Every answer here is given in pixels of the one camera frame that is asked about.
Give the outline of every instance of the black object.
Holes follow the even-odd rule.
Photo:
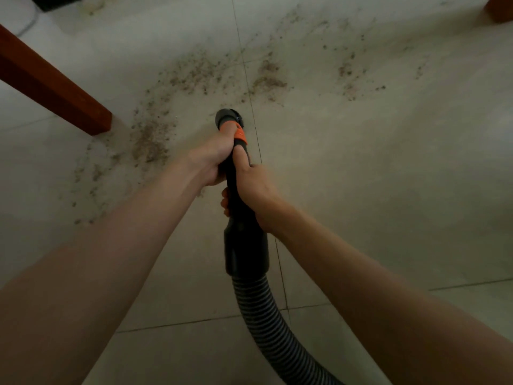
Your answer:
[[[285,383],[342,384],[298,342],[279,313],[266,277],[233,278],[233,283],[240,313],[251,336]]]
[[[244,127],[236,111],[221,109],[215,116],[217,128],[227,121]],[[241,145],[247,153],[246,142],[236,138],[236,145]],[[226,272],[237,278],[261,278],[269,270],[267,234],[260,228],[255,213],[240,199],[233,153],[221,163],[220,169],[226,173],[229,192],[230,220],[224,231]]]
[[[215,116],[217,128],[227,121],[244,127],[237,111],[221,109]],[[241,145],[247,153],[246,142],[237,135],[235,145]],[[269,270],[267,235],[254,212],[240,199],[232,154],[220,169],[226,172],[229,192],[230,220],[224,231],[226,271],[232,277],[240,313],[256,345],[287,384],[343,385],[305,350],[279,313],[265,276]]]
[[[32,0],[43,11],[48,12],[79,0]]]

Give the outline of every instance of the wooden furniture leg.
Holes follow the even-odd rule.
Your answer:
[[[110,130],[107,108],[2,25],[0,79],[89,135]]]
[[[489,0],[484,9],[496,23],[513,20],[513,0]]]

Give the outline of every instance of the forearm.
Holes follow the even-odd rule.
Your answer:
[[[416,290],[292,207],[274,233],[395,384],[512,383],[512,344]]]
[[[189,156],[170,164],[0,291],[0,382],[83,381],[200,191],[202,169]]]

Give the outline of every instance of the tile floor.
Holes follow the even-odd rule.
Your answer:
[[[2,2],[18,29],[30,4]],[[485,2],[85,0],[41,15],[23,40],[115,119],[90,137],[0,84],[0,284],[215,132],[228,106],[289,200],[513,339],[513,25],[490,24]],[[220,190],[196,198],[88,384],[280,383],[224,272]],[[388,383],[270,244],[298,338],[347,383]]]

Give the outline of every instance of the hand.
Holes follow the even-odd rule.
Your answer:
[[[193,162],[200,165],[203,185],[217,185],[226,180],[224,173],[219,173],[218,165],[228,158],[234,148],[235,123],[226,124],[216,135],[190,151]]]
[[[262,165],[249,165],[246,152],[241,146],[234,148],[234,165],[237,175],[237,190],[239,196],[256,215],[256,220],[267,233],[272,233],[271,223],[277,208],[285,204],[278,190],[267,177]],[[228,217],[228,188],[223,190],[221,206]]]

